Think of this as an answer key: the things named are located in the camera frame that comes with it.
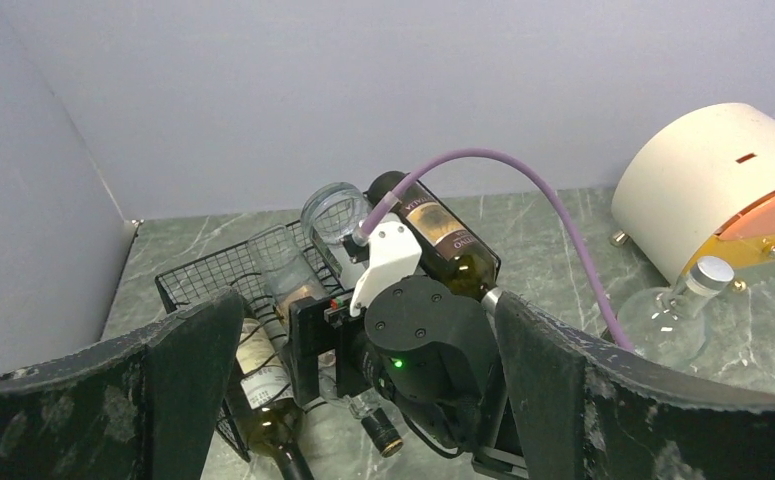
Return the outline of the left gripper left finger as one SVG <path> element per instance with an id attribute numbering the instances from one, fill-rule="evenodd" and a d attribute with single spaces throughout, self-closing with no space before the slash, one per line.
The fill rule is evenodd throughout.
<path id="1" fill-rule="evenodd" d="M 197 479 L 244 319 L 234 289 L 0 376 L 0 479 Z"/>

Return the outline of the round clear flask silver cap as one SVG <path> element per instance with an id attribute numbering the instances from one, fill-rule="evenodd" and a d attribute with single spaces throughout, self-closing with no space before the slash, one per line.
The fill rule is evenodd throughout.
<path id="1" fill-rule="evenodd" d="M 688 369 L 707 342 L 706 306 L 735 278 L 732 266 L 702 256 L 671 287 L 632 295 L 617 320 L 639 356 L 677 371 Z"/>

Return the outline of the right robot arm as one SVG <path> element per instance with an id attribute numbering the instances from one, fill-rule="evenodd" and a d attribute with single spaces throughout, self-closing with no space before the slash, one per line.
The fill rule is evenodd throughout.
<path id="1" fill-rule="evenodd" d="M 412 275 L 368 304 L 349 293 L 290 307 L 282 359 L 295 400 L 320 396 L 318 358 L 336 355 L 340 398 L 376 393 L 437 454 L 471 457 L 495 479 L 525 479 L 493 330 L 480 302 Z"/>

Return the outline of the tall clear bottle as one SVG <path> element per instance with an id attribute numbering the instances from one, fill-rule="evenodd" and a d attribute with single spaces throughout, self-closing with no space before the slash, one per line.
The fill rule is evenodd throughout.
<path id="1" fill-rule="evenodd" d="M 278 224 L 253 235 L 248 239 L 247 250 L 286 330 L 294 301 L 306 297 L 321 300 L 328 296 L 289 227 Z"/>

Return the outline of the olive green wine bottle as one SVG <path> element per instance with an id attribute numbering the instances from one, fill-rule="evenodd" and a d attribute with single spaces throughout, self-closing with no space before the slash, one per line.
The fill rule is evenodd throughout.
<path id="1" fill-rule="evenodd" d="M 453 294 L 481 301 L 496 287 L 499 256 L 423 183 L 400 194 L 391 212 L 419 242 L 424 272 Z"/>

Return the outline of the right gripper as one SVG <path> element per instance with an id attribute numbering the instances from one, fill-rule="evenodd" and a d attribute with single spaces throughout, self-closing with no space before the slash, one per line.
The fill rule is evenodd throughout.
<path id="1" fill-rule="evenodd" d="M 361 371 L 363 319 L 350 315 L 351 296 L 304 297 L 289 307 L 288 371 L 300 406 L 321 396 L 319 357 L 336 354 L 338 394 L 354 397 L 371 388 Z"/>

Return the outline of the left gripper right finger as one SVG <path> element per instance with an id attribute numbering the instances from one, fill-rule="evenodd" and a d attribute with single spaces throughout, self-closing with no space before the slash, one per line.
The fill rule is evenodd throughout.
<path id="1" fill-rule="evenodd" d="M 647 361 L 505 292 L 494 308 L 532 479 L 775 479 L 775 394 Z"/>

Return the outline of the dark green wine bottle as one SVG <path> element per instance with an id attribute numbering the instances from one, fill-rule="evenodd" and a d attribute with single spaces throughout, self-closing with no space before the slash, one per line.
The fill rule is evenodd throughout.
<path id="1" fill-rule="evenodd" d="M 246 309 L 225 393 L 228 419 L 253 459 L 272 460 L 284 479 L 314 477 L 298 439 L 304 411 L 261 320 Z"/>

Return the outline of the clear bottle silver cap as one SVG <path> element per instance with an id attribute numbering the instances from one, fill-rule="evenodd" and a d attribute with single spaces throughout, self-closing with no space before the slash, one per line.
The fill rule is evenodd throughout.
<path id="1" fill-rule="evenodd" d="M 355 288 L 366 266 L 352 262 L 342 240 L 366 219 L 370 209 L 369 202 L 356 186 L 335 182 L 313 193 L 301 211 L 300 222 L 305 236 L 344 289 Z"/>

